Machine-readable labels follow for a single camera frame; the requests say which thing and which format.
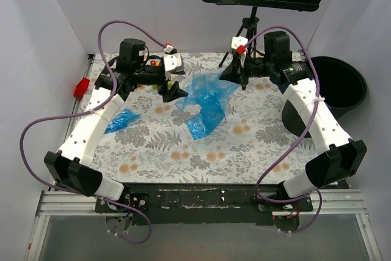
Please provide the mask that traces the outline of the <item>blue trash bag roll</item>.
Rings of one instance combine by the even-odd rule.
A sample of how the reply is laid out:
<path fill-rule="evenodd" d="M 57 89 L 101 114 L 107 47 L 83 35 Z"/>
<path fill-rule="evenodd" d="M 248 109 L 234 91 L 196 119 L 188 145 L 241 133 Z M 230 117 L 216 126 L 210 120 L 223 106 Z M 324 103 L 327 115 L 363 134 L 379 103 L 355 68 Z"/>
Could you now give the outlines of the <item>blue trash bag roll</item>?
<path fill-rule="evenodd" d="M 197 114 L 186 120 L 194 140 L 209 136 L 225 118 L 230 97 L 239 88 L 238 84 L 220 80 L 220 73 L 195 74 L 186 85 L 187 97 L 179 99 L 175 106 L 184 110 L 189 105 L 198 105 Z"/>

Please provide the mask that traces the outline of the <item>small blue trash bag piece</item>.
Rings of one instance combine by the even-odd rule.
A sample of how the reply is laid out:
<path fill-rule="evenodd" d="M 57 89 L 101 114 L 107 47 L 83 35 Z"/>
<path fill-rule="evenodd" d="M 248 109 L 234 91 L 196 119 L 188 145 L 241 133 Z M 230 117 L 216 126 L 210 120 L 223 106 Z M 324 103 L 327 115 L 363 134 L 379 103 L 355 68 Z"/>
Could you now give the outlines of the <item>small blue trash bag piece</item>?
<path fill-rule="evenodd" d="M 117 131 L 125 129 L 132 121 L 138 119 L 140 116 L 140 114 L 135 114 L 130 109 L 125 108 L 112 120 L 111 123 L 108 124 L 104 133 L 115 133 Z"/>

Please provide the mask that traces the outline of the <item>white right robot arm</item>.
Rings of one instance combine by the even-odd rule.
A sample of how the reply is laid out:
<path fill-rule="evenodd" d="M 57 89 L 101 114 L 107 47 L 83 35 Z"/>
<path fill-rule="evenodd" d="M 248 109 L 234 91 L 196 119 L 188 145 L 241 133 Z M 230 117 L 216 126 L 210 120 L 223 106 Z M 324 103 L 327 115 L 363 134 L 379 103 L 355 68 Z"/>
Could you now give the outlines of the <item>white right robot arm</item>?
<path fill-rule="evenodd" d="M 245 89 L 249 78 L 268 77 L 305 123 L 298 141 L 306 134 L 311 135 L 317 157 L 305 165 L 304 171 L 280 182 L 271 197 L 257 193 L 262 200 L 288 211 L 309 193 L 355 175 L 367 146 L 362 140 L 355 141 L 337 122 L 320 94 L 319 77 L 307 50 L 302 50 L 301 60 L 294 60 L 289 38 L 294 33 L 286 27 L 274 26 L 260 34 L 264 36 L 262 58 L 247 53 L 256 35 L 251 39 L 232 37 L 233 59 L 219 78 Z"/>

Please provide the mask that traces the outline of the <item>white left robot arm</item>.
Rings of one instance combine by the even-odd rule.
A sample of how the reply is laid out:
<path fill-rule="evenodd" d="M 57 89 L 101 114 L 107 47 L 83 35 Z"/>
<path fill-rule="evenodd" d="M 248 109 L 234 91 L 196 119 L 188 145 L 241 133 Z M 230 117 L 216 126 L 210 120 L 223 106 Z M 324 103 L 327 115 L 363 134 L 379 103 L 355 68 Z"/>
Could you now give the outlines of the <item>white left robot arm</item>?
<path fill-rule="evenodd" d="M 122 183 L 105 177 L 91 167 L 101 137 L 115 114 L 137 86 L 157 86 L 158 94 L 167 103 L 186 97 L 178 83 L 168 85 L 172 74 L 184 74 L 183 58 L 175 48 L 166 45 L 158 65 L 148 64 L 144 57 L 146 44 L 138 39 L 124 39 L 119 55 L 108 62 L 99 74 L 86 108 L 67 140 L 57 152 L 48 152 L 44 163 L 60 186 L 85 196 L 109 199 L 117 212 L 125 211 L 130 197 Z"/>

